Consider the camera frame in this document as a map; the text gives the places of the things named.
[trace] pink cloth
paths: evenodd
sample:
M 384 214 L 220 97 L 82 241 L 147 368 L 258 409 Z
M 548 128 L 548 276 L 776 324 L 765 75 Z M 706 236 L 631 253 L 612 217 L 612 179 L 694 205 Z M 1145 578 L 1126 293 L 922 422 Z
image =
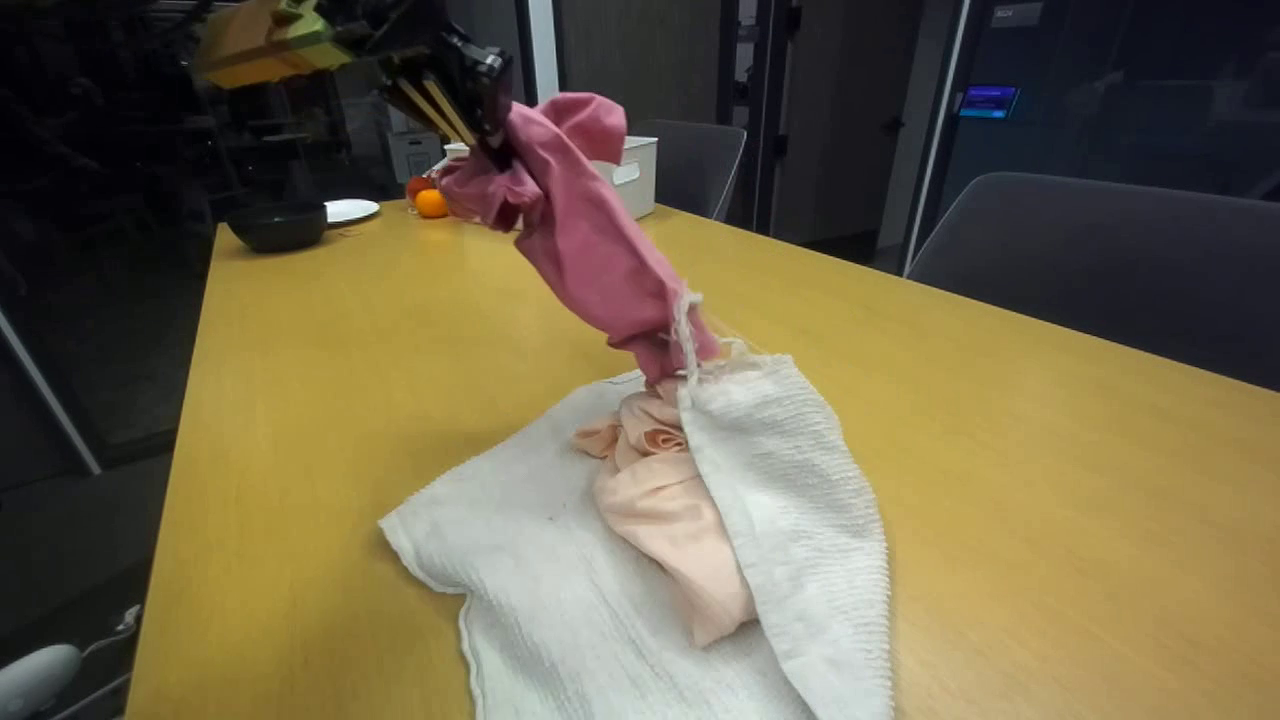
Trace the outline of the pink cloth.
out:
M 511 106 L 506 144 L 516 165 L 494 173 L 468 155 L 441 167 L 441 194 L 457 217 L 524 228 L 516 248 L 579 319 L 599 330 L 612 350 L 626 350 L 649 386 L 684 368 L 672 350 L 672 307 L 684 283 L 590 160 L 621 160 L 626 116 L 621 106 L 586 91 L 552 97 L 539 107 Z M 690 318 L 694 358 L 716 358 L 713 332 Z
M 757 619 L 757 605 L 688 458 L 672 392 L 661 386 L 626 395 L 614 417 L 582 427 L 575 447 L 605 460 L 590 482 L 605 523 L 672 578 L 688 638 L 716 645 Z

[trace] table surface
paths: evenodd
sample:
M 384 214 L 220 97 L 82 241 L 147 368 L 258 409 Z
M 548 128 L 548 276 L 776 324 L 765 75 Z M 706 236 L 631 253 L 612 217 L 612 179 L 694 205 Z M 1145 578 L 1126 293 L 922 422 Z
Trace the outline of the table surface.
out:
M 901 716 L 1280 716 L 1280 395 L 713 219 L 644 228 L 843 417 Z M 626 358 L 506 236 L 391 205 L 203 293 L 133 720 L 468 716 L 377 519 Z

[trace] wooden table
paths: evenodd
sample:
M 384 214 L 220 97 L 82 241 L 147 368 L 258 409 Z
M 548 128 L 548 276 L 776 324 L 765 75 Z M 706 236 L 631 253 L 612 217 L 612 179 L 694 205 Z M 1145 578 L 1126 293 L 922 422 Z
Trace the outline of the wooden table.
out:
M 644 228 L 843 417 L 904 716 L 1280 716 L 1280 395 L 713 219 Z M 468 716 L 457 601 L 377 519 L 626 368 L 504 236 L 402 209 L 215 241 L 133 720 Z

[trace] white towel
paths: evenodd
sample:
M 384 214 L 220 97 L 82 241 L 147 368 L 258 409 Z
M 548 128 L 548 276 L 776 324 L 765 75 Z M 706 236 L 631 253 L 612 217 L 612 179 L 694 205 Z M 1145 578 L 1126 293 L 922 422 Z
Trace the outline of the white towel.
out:
M 801 368 L 722 362 L 681 392 L 688 447 L 760 614 L 713 649 L 688 640 L 669 578 L 586 500 L 597 460 L 573 437 L 631 392 L 635 372 L 575 387 L 384 515 L 412 578 L 464 593 L 474 716 L 890 716 L 876 500 Z

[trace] black chair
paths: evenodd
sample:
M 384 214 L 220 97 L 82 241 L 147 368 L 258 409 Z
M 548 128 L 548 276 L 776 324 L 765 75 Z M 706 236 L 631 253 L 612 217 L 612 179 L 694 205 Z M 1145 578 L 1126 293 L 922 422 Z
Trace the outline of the black chair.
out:
M 1280 205 L 993 173 L 908 276 L 1280 387 Z
M 655 201 L 728 217 L 735 173 L 746 147 L 743 128 L 728 123 L 644 123 L 635 135 L 655 135 Z

